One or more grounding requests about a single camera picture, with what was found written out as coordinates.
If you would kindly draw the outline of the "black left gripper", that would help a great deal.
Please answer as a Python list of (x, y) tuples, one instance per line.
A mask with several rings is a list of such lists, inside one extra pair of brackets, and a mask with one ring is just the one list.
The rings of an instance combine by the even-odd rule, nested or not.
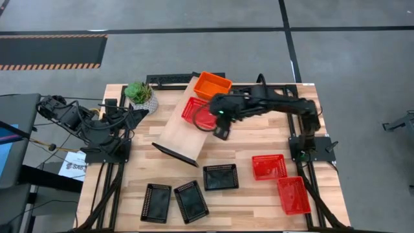
[(139, 123), (149, 113), (148, 109), (137, 109), (137, 110), (119, 110), (119, 120), (116, 123), (117, 128), (124, 129), (135, 129)]

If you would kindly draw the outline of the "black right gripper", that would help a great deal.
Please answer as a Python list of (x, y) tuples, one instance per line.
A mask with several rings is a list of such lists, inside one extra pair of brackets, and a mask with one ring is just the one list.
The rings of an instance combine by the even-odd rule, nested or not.
[(209, 112), (216, 116), (216, 125), (213, 135), (217, 138), (223, 138), (227, 140), (230, 134), (229, 129), (232, 122), (235, 122), (235, 119), (240, 113), (240, 98), (233, 95), (227, 94), (216, 94), (209, 106)]

